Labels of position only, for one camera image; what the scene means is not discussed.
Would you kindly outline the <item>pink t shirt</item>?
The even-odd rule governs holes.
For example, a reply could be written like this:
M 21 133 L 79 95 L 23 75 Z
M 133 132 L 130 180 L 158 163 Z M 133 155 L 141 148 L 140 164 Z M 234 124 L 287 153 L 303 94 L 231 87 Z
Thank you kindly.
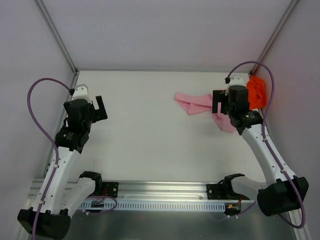
M 218 105 L 218 113 L 212 113 L 213 95 L 192 96 L 177 92 L 174 100 L 190 116 L 210 112 L 214 122 L 224 132 L 233 134 L 236 128 L 231 125 L 228 115 L 220 113 L 221 106 Z

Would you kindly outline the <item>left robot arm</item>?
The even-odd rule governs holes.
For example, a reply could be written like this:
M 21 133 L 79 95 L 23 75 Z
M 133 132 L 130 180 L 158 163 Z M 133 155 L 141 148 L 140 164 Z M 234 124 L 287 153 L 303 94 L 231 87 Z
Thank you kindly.
M 64 193 L 70 171 L 89 140 L 92 124 L 108 118 L 100 95 L 96 96 L 96 101 L 98 109 L 83 98 L 63 104 L 67 117 L 55 136 L 53 160 L 31 207 L 21 209 L 17 216 L 18 222 L 33 238 L 39 236 L 62 240 L 80 204 L 87 197 L 97 197 L 103 191 L 101 174 L 84 171 L 76 185 Z

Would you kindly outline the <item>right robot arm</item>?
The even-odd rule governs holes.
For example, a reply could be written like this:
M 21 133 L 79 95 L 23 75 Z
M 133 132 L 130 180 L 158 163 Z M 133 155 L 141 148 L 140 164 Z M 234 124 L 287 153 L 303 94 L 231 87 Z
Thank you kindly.
M 252 181 L 243 174 L 225 177 L 221 192 L 232 199 L 243 188 L 245 196 L 253 199 L 265 216 L 301 210 L 305 213 L 304 198 L 309 188 L 305 177 L 298 177 L 286 164 L 269 137 L 263 118 L 250 109 L 249 91 L 243 85 L 212 92 L 212 113 L 227 115 L 238 134 L 249 145 L 265 178 L 265 184 Z

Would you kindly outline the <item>orange t shirt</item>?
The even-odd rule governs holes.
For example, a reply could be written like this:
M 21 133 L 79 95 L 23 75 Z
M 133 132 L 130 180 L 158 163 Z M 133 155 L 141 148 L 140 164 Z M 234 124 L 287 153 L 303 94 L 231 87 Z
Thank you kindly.
M 266 83 L 263 79 L 252 75 L 246 84 L 248 89 L 249 109 L 262 109 L 267 105 Z

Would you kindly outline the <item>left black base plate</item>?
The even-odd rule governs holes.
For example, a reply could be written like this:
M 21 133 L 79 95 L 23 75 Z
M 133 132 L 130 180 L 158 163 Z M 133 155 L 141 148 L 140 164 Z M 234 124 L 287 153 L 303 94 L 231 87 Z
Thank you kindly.
M 101 196 L 109 196 L 112 198 L 118 197 L 118 190 L 119 190 L 119 183 L 115 181 L 103 181 L 101 188 L 100 188 L 100 194 Z

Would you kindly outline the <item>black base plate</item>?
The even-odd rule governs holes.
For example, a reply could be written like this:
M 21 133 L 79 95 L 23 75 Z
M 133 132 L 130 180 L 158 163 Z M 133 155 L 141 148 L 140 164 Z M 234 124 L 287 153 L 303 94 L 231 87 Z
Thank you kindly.
M 118 197 L 118 190 L 119 190 L 119 183 L 115 181 L 103 181 L 101 188 L 100 188 L 100 194 L 101 196 L 109 196 L 112 198 Z
M 222 183 L 209 183 L 206 185 L 208 200 L 227 200 L 226 191 Z

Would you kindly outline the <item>aluminium mounting rail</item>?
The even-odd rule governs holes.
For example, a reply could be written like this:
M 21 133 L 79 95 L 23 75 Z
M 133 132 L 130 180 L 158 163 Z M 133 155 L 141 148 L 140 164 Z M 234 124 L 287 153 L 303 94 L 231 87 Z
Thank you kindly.
M 178 198 L 178 199 L 207 199 L 206 185 L 217 182 L 178 182 L 178 181 L 109 181 L 93 179 L 96 184 L 94 196 L 100 194 L 102 182 L 118 182 L 117 198 Z M 227 200 L 235 200 L 238 195 L 245 199 L 256 200 L 261 188 L 258 182 L 245 176 L 240 176 L 231 182 L 221 182 L 226 192 Z

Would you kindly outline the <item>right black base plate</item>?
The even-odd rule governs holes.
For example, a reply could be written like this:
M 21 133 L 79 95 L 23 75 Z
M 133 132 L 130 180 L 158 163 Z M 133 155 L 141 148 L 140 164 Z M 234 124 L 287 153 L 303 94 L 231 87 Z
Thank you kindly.
M 209 183 L 206 185 L 208 200 L 227 200 L 226 191 L 222 183 Z

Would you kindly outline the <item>left aluminium frame post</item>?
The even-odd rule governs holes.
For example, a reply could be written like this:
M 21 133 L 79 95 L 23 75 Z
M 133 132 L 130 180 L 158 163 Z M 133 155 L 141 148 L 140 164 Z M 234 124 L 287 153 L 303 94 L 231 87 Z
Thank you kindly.
M 76 76 L 78 73 L 78 69 L 69 53 L 69 51 L 66 48 L 66 45 L 58 31 L 58 29 L 56 28 L 56 25 L 54 23 L 54 21 L 52 20 L 52 17 L 49 13 L 49 11 L 47 10 L 47 7 L 44 3 L 43 0 L 34 0 L 33 1 L 34 4 L 36 5 L 38 11 L 40 12 L 45 24 L 47 25 L 54 41 L 56 42 L 61 54 L 63 55 L 64 59 L 66 60 L 69 68 L 71 69 L 72 73 Z

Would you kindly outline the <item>aluminium frame post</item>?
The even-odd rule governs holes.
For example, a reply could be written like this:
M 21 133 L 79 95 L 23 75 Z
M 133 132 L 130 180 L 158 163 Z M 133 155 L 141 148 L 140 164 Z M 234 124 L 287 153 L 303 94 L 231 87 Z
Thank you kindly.
M 300 0 L 290 0 L 289 4 L 285 8 L 284 12 L 282 13 L 278 23 L 276 24 L 274 30 L 272 31 L 269 39 L 267 40 L 262 52 L 260 53 L 257 61 L 258 62 L 263 62 L 270 50 L 272 49 L 274 43 L 276 42 L 278 36 L 280 35 L 282 29 L 284 28 L 285 24 L 287 23 L 288 19 L 300 3 Z
M 71 69 L 72 73 L 76 76 L 78 73 L 78 69 L 69 53 L 69 51 L 66 48 L 66 45 L 58 31 L 58 29 L 56 28 L 56 25 L 54 23 L 54 21 L 52 20 L 52 17 L 49 13 L 49 11 L 47 10 L 47 7 L 44 3 L 43 0 L 34 0 L 33 1 L 34 4 L 36 5 L 38 11 L 40 12 L 45 24 L 47 25 L 54 41 L 56 42 L 61 54 L 63 55 L 64 59 L 66 60 L 69 68 Z

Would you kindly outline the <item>right aluminium frame post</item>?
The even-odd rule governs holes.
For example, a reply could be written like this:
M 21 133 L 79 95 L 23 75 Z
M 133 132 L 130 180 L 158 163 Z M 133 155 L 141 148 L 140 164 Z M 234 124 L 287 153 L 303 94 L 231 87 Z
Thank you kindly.
M 274 30 L 272 31 L 269 39 L 267 40 L 262 52 L 260 53 L 257 61 L 258 62 L 263 62 L 270 50 L 272 49 L 274 43 L 276 42 L 278 36 L 280 35 L 282 29 L 284 28 L 285 24 L 287 23 L 288 19 L 300 3 L 300 0 L 290 0 L 289 4 L 285 8 L 284 12 L 282 13 L 278 23 L 276 24 Z

